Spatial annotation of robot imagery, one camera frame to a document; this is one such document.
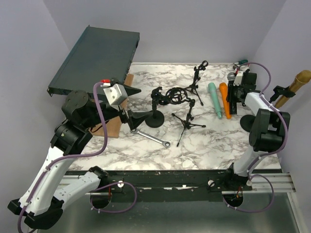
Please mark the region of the black microphone silver grille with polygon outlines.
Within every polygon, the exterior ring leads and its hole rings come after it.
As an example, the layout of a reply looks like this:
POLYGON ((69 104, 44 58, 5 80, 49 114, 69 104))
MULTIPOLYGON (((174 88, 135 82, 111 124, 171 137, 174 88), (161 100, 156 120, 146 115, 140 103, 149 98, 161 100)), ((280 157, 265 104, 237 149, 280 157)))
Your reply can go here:
POLYGON ((234 95, 234 81, 235 81, 235 73, 230 72, 227 75, 227 79, 228 79, 228 91, 227 91, 227 102, 229 103, 229 113, 231 115, 236 115, 237 114, 237 99, 234 95))

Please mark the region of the orange toy microphone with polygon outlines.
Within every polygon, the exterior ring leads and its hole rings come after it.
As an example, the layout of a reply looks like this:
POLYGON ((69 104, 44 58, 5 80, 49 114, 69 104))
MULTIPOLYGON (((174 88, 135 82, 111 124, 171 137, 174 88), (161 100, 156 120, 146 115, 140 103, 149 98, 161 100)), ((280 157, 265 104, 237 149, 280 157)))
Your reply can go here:
POLYGON ((231 119, 230 109, 229 109, 229 102, 227 101, 227 95, 228 95, 228 87, 226 83, 220 83, 219 84, 219 90, 221 92, 224 111, 227 119, 231 119))

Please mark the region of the black round-base shock-mount stand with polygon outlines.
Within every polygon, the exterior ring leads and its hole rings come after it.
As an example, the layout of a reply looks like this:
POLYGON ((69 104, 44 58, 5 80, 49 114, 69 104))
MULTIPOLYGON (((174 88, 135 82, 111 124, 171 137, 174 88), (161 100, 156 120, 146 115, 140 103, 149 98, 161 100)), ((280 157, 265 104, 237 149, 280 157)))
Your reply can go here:
POLYGON ((157 106, 163 101, 164 96, 161 94, 162 87, 157 87, 156 89, 152 90, 151 98, 152 98, 152 111, 153 114, 149 118, 145 120, 147 126, 151 128, 159 128, 163 125, 165 121, 165 117, 163 113, 157 110, 157 106))

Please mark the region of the mint green toy microphone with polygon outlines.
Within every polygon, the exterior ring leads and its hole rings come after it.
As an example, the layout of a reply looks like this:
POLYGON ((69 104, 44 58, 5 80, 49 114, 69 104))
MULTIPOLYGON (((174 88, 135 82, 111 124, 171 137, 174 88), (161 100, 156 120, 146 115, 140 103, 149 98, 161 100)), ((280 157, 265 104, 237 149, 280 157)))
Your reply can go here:
POLYGON ((216 111, 218 119, 222 119, 222 110, 220 107, 219 99, 218 99, 218 94, 217 94, 217 89, 214 83, 209 83, 208 84, 208 92, 210 94, 211 100, 213 102, 214 109, 216 111))

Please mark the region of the black tripod clip stand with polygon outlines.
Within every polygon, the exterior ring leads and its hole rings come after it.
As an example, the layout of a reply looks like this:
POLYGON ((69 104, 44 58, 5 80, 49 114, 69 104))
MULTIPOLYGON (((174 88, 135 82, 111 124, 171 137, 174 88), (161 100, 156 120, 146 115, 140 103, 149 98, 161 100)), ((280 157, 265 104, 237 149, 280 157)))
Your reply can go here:
POLYGON ((199 76, 199 72, 200 71, 204 71, 206 70, 208 66, 208 61, 207 60, 204 60, 199 66, 195 66, 194 67, 194 77, 193 77, 193 81, 192 81, 192 84, 189 85, 188 87, 185 88, 186 91, 188 92, 191 92, 192 94, 196 95, 200 101, 200 104, 203 106, 203 102, 197 92, 197 89, 198 89, 198 82, 201 80, 201 77, 199 76))

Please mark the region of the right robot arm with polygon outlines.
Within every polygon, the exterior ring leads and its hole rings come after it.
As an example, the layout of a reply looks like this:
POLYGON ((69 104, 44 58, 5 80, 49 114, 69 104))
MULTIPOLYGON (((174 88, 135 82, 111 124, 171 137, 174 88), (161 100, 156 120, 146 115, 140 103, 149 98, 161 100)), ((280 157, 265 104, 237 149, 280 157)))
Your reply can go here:
POLYGON ((247 183, 250 173, 264 157, 276 154, 285 147, 291 116, 274 107, 256 89, 256 73, 230 72, 227 79, 226 99, 230 114, 237 114, 238 103, 252 111, 252 114, 240 119, 241 127, 249 133, 249 147, 239 160, 230 165, 223 179, 225 186, 236 188, 247 183))

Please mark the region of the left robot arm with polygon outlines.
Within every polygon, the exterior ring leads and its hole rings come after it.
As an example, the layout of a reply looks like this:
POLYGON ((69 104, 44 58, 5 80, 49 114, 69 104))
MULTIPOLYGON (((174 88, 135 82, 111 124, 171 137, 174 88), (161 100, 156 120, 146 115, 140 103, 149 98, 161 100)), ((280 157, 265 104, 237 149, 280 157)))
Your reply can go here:
POLYGON ((108 172, 95 166, 76 182, 59 188, 71 164, 82 158, 82 150, 91 140, 90 128, 101 124, 106 130, 109 120, 119 117, 130 129, 136 129, 152 112, 133 112, 122 108, 122 103, 140 89, 112 80, 102 80, 93 86, 93 96, 84 90, 71 91, 62 111, 66 119, 55 128, 47 157, 36 178, 25 194, 9 202, 8 209, 18 216, 17 230, 22 225, 30 232, 47 230, 61 217, 64 210, 88 192, 110 191, 124 185, 114 182, 108 172))

